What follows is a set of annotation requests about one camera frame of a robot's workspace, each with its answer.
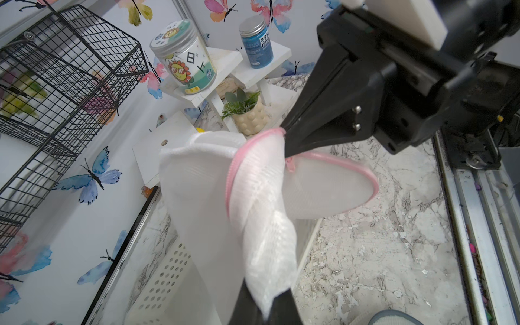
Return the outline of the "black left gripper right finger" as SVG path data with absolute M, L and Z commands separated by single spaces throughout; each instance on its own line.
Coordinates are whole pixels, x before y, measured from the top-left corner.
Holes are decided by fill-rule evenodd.
M 291 289 L 277 296 L 268 318 L 269 325 L 302 325 Z

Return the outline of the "green lidded glass jar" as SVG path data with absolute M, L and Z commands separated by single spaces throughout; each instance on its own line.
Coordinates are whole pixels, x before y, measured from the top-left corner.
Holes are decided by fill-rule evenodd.
M 206 45 L 192 20 L 169 24 L 152 38 L 150 49 L 187 95 L 208 88 L 217 76 Z

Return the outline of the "white mesh laundry bag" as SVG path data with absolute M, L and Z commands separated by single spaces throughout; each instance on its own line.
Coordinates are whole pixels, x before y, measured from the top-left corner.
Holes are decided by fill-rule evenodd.
M 416 318 L 398 310 L 365 312 L 358 315 L 350 325 L 423 325 Z

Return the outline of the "cream bubble plant pot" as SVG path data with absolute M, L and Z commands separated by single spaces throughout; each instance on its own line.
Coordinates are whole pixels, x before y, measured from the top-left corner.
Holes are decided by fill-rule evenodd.
M 262 101 L 241 115 L 232 115 L 232 119 L 240 133 L 246 136 L 261 132 L 269 123 L 270 117 Z

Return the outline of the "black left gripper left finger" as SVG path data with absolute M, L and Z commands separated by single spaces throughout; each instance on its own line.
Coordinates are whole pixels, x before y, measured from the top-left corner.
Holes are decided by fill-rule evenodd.
M 229 325 L 264 325 L 267 320 L 264 318 L 256 302 L 251 296 L 246 282 L 242 282 L 238 299 L 234 311 L 228 322 Z

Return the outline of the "white tiered wooden shelf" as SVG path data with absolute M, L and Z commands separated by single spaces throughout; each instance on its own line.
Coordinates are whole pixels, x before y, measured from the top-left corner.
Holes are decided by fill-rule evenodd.
M 208 104 L 205 110 L 215 114 L 215 118 L 208 122 L 207 126 L 199 125 L 205 131 L 217 123 L 222 124 L 224 131 L 237 132 L 238 128 L 230 117 L 222 119 L 224 101 L 217 88 L 224 81 L 233 81 L 238 87 L 247 91 L 260 91 L 260 100 L 266 114 L 266 128 L 274 126 L 275 122 L 288 110 L 292 100 L 297 97 L 297 92 L 283 87 L 272 85 L 265 79 L 268 74 L 291 56 L 291 50 L 276 42 L 272 43 L 274 59 L 262 69 L 251 68 L 244 51 L 230 51 L 209 47 L 207 49 L 212 64 L 217 69 L 214 82 L 203 91 L 194 95 L 187 95 L 177 89 L 177 83 L 170 75 L 159 83 L 158 89 L 164 95 L 169 95 L 191 108 L 202 108 Z M 137 161 L 144 185 L 154 188 L 160 185 L 158 168 L 159 153 L 164 148 L 179 148 L 184 146 L 191 135 L 197 133 L 196 121 L 191 121 L 188 115 L 181 110 L 167 118 L 165 122 L 150 131 L 144 138 L 133 146 L 134 157 Z

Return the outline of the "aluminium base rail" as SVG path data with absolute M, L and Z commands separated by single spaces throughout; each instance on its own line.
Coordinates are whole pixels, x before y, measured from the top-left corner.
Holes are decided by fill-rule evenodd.
M 519 323 L 519 201 L 504 166 L 456 169 L 433 138 L 472 324 Z

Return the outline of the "green artificial plant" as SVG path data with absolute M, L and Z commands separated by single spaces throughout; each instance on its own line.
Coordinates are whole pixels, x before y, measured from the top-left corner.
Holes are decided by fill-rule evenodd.
M 261 92 L 245 92 L 242 88 L 238 88 L 235 92 L 226 92 L 222 120 L 251 111 L 258 103 L 260 94 Z

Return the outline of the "blue granule jar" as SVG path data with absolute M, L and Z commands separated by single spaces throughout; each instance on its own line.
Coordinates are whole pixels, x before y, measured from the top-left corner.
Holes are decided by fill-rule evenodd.
M 250 17 L 240 24 L 238 30 L 251 67 L 261 69 L 267 66 L 274 59 L 274 53 L 264 18 Z

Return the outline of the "white perforated plastic basket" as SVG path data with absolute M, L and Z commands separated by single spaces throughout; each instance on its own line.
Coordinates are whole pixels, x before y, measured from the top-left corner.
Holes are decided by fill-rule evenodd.
M 177 236 L 127 312 L 124 323 L 221 323 L 189 250 Z

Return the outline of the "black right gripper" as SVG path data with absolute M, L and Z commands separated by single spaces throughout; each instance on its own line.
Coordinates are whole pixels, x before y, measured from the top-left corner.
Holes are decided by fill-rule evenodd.
M 390 153 L 430 138 L 459 110 L 483 53 L 519 30 L 518 4 L 435 4 L 441 48 L 365 9 L 318 26 L 322 54 L 281 127 L 285 156 L 375 137 Z

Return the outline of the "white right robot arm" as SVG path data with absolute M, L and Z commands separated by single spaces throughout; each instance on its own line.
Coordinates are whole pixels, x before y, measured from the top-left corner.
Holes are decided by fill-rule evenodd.
M 518 1 L 342 1 L 282 122 L 285 155 L 376 138 L 418 146 L 460 108 L 483 52 L 519 30 Z

